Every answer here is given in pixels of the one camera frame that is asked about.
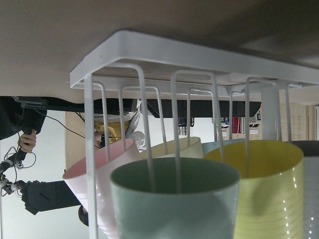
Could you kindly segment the green plastic cup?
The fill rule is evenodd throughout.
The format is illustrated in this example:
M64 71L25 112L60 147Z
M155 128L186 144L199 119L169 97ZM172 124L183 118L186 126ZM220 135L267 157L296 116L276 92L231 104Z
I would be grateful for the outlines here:
M111 174L112 197L122 239L231 239L241 175L223 163L181 159L181 190L175 160L153 160L156 190L145 160Z

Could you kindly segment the cream plastic cup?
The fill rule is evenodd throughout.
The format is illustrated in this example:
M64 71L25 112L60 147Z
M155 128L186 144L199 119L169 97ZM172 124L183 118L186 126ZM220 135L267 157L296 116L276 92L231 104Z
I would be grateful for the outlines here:
M185 158L203 158L203 150L199 137L180 138L179 155ZM175 141L171 140L166 143L167 151L164 143L151 147L152 158L175 157Z

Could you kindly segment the blue plastic cup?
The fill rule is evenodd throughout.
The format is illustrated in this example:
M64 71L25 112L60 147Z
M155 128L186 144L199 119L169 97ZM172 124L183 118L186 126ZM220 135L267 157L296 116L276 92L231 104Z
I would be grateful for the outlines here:
M234 143L238 143L238 142L244 142L245 139L241 138L241 139L231 139L231 140L225 140L223 142L223 145L230 145L230 144L234 144ZM220 147L220 143L215 141L215 142L206 142L206 143L202 143L202 152L203 152L203 156L207 155L209 152L214 151L216 149L218 149Z

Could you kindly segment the pink plastic cup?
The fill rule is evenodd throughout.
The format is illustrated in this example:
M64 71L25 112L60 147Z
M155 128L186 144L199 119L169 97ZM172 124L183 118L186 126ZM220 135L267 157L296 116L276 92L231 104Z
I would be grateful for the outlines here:
M142 159L134 139L126 139L125 144L125 148L120 141L110 144L109 161L106 158L105 148L95 152L97 225L109 239L119 238L110 175L116 168ZM85 210L88 210L86 159L81 159L67 169L63 179Z

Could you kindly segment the yellow plastic cup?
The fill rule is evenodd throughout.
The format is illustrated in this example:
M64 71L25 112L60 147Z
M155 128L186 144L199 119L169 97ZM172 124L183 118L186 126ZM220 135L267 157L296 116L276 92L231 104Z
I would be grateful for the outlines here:
M301 239L302 150L288 142L252 140L226 145L224 152L224 162L242 175L234 238Z

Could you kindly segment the grey plastic cup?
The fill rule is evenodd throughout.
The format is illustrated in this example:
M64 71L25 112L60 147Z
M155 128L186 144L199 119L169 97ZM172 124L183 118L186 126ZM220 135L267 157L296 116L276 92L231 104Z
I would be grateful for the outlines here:
M297 140L292 144L304 153L304 225L303 238L319 237L319 142Z

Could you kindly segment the person in black clothes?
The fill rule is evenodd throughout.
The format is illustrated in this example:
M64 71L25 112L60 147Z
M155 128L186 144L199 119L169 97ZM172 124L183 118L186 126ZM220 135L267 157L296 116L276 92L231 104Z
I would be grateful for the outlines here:
M23 155L33 153L36 136L41 132L47 110L23 108L19 97L0 98L0 139L9 138L20 131L18 146Z

